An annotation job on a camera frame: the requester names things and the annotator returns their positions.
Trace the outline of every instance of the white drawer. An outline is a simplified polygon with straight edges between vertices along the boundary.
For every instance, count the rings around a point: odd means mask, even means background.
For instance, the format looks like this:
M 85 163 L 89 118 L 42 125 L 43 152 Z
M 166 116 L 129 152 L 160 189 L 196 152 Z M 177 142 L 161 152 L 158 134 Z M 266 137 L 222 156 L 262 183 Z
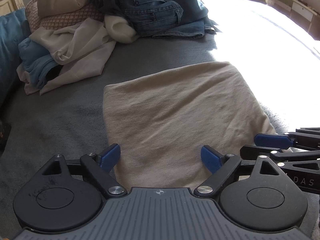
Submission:
M 297 4 L 296 2 L 293 3 L 292 10 L 296 11 L 298 14 L 305 17 L 309 22 L 312 21 L 313 13 L 310 12 L 308 9 L 302 7 L 301 5 Z

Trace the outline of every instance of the crosshair symbol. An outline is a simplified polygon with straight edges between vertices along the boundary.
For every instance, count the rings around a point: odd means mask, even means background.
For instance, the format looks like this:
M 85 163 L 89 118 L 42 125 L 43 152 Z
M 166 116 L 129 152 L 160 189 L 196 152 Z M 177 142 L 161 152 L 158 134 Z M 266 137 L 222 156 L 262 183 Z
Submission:
M 155 191 L 155 193 L 161 195 L 161 194 L 163 194 L 163 193 L 165 193 L 165 192 L 164 192 L 163 190 L 159 189 L 159 190 Z

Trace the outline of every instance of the bed frame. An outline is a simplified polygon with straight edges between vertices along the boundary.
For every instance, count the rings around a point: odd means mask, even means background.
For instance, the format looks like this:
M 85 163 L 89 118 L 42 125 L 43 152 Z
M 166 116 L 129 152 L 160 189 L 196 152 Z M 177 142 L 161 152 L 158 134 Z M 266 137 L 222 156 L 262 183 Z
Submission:
M 21 8 L 24 8 L 23 0 L 2 0 L 0 1 L 0 16 Z

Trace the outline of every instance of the gray ribbed panel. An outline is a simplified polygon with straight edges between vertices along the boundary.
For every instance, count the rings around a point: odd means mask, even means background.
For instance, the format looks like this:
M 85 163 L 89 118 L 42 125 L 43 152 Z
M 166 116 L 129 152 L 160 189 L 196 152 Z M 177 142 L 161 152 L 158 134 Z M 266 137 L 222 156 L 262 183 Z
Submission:
M 133 188 L 123 198 L 107 201 L 90 223 L 72 232 L 39 235 L 24 230 L 17 240 L 299 240 L 297 229 L 261 234 L 227 220 L 213 201 L 193 197 L 187 188 Z

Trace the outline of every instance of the blue gripper pad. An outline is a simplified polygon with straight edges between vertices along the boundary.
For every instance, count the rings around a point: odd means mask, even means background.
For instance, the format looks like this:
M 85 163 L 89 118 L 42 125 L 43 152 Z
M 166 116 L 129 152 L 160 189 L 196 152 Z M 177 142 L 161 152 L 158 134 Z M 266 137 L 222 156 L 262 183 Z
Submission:
M 98 164 L 105 172 L 109 173 L 120 160 L 120 154 L 120 146 L 118 144 L 112 144 L 99 154 Z
M 207 145 L 201 148 L 201 160 L 212 174 L 222 167 L 222 158 L 222 154 Z
M 280 148 L 283 150 L 293 147 L 293 141 L 287 135 L 259 133 L 255 136 L 254 143 L 256 146 Z

